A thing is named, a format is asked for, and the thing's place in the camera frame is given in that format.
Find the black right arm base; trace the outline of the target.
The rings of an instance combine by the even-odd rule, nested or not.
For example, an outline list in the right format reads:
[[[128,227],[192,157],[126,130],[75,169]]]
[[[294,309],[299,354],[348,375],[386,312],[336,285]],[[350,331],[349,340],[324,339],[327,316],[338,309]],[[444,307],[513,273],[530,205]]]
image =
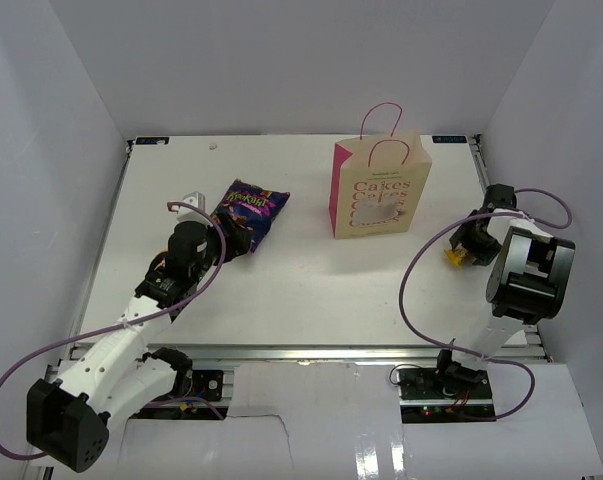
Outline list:
[[[398,390],[404,425],[493,421],[496,416],[490,384],[445,387],[435,368],[399,364],[390,370],[390,384]]]

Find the purple snack bag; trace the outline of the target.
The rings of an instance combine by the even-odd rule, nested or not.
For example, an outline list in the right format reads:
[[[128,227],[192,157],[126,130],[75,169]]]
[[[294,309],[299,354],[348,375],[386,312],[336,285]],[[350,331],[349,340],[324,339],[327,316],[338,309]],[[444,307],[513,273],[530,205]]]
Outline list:
[[[239,229],[249,232],[249,252],[254,253],[289,198],[289,192],[267,190],[236,179],[214,209],[212,218],[222,227],[226,238],[230,237],[230,232],[221,223],[222,215]]]

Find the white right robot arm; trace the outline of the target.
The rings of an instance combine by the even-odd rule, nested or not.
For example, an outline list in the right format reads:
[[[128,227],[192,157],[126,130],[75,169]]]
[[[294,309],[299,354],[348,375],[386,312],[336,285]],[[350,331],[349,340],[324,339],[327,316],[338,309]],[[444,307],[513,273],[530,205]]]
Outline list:
[[[457,266],[492,266],[486,286],[491,315],[468,331],[455,345],[473,351],[440,351],[432,374],[434,390],[453,399],[467,388],[484,383],[487,359],[515,334],[560,311],[576,246],[538,227],[533,220],[505,219],[493,224],[487,217],[460,226],[445,251]]]

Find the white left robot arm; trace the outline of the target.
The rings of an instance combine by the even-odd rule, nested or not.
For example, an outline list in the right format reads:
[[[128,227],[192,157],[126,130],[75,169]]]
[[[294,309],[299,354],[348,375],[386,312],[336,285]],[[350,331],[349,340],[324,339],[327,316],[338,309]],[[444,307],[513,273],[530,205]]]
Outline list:
[[[73,471],[90,468],[112,431],[160,397],[180,399],[192,387],[192,361],[167,347],[147,349],[200,292],[200,282],[250,249],[252,232],[227,213],[212,224],[176,224],[155,256],[118,330],[102,336],[54,381],[38,380],[26,397],[26,439]]]

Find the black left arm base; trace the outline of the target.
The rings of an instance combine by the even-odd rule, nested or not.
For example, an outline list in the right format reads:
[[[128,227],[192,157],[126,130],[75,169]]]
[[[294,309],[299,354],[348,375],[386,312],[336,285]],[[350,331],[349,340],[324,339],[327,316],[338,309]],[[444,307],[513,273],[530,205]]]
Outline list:
[[[214,418],[223,419],[218,404],[223,398],[225,374],[218,369],[193,370],[187,379],[186,391],[180,397],[164,396],[147,405],[148,408],[171,408],[181,413],[211,413]]]

